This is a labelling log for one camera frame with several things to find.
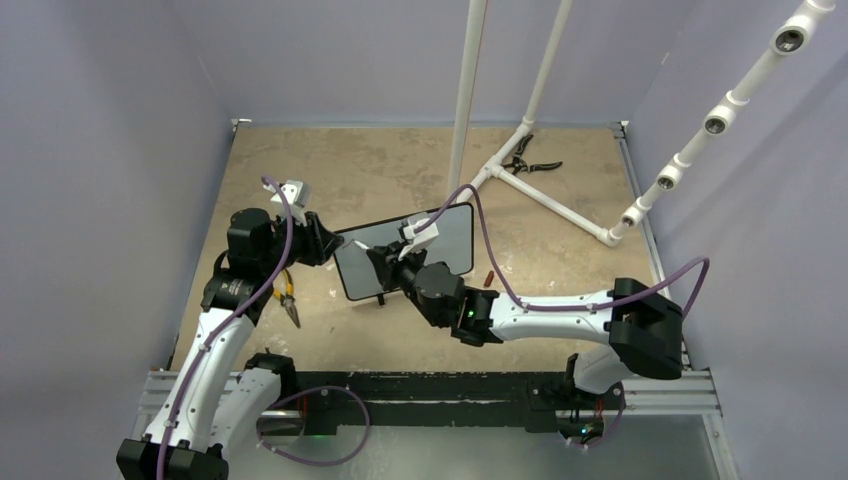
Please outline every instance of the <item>white pvc frame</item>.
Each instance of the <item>white pvc frame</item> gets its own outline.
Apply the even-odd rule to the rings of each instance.
[[[727,92],[719,104],[713,108],[701,123],[701,128],[691,140],[676,153],[668,164],[663,167],[653,184],[644,195],[638,197],[633,204],[621,215],[618,223],[610,228],[596,225],[591,220],[533,188],[515,175],[505,171],[501,166],[504,159],[513,151],[518,142],[527,136],[536,122],[536,110],[545,89],[545,82],[551,71],[551,66],[559,47],[572,0],[562,0],[559,5],[554,25],[551,30],[542,65],[536,76],[536,84],[530,95],[527,112],[521,120],[521,125],[506,143],[492,155],[483,165],[477,175],[471,180],[476,188],[489,178],[498,178],[519,192],[536,200],[554,213],[587,231],[603,244],[613,247],[621,241],[625,232],[639,225],[654,203],[666,192],[674,190],[680,182],[683,172],[701,154],[709,141],[727,132],[736,118],[736,114],[748,104],[751,95],[765,82],[769,75],[792,54],[803,50],[818,24],[834,9],[835,0],[805,0],[792,14],[783,26],[772,35],[769,48],[754,63],[748,73],[736,87]],[[459,186],[459,172],[462,166],[462,153],[465,146],[465,136],[468,130],[469,112],[471,111],[472,92],[474,89],[474,72],[477,69],[477,59],[480,41],[483,36],[483,19],[485,17],[487,0],[470,0],[468,25],[465,33],[465,48],[462,55],[462,73],[457,98],[456,119],[454,123],[453,149],[451,152],[450,175],[448,177],[448,195]],[[464,202],[471,196],[466,190],[456,201]]]

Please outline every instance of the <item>gray wall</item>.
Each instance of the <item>gray wall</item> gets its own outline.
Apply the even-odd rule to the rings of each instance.
[[[110,478],[173,348],[227,117],[159,2],[0,5],[0,471]]]
[[[699,5],[630,124],[643,188],[799,3]],[[713,259],[685,333],[746,480],[848,478],[846,24],[837,5],[650,213],[667,271]]]
[[[574,2],[540,122],[630,118],[696,0]],[[524,114],[559,0],[490,0],[472,119]],[[175,0],[231,116],[452,122],[468,1]]]

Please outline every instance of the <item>gray floor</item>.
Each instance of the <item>gray floor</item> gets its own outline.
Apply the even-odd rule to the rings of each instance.
[[[470,180],[512,129],[469,131],[462,180]],[[534,132],[530,163],[563,161],[553,172],[521,174],[531,185],[590,220],[612,226],[633,197],[618,147],[607,129]],[[188,299],[172,367],[179,369],[200,313],[203,285],[215,257],[226,249],[229,218],[264,207],[270,194],[260,176],[300,179],[313,188],[308,205],[331,230],[438,207],[445,199],[451,130],[241,129],[233,145],[203,253]],[[497,180],[481,189],[497,259],[511,285],[525,295],[571,295],[608,288],[618,276],[651,283],[650,260],[640,232],[610,249],[574,225]],[[490,270],[479,225],[475,269],[466,282],[482,286]],[[297,330],[273,300],[234,365],[265,347],[292,356],[300,370],[521,371],[562,370],[579,341],[527,339],[474,348],[430,327],[401,298],[349,302],[338,272],[295,266],[295,297],[303,328]],[[502,289],[499,282],[492,288]]]

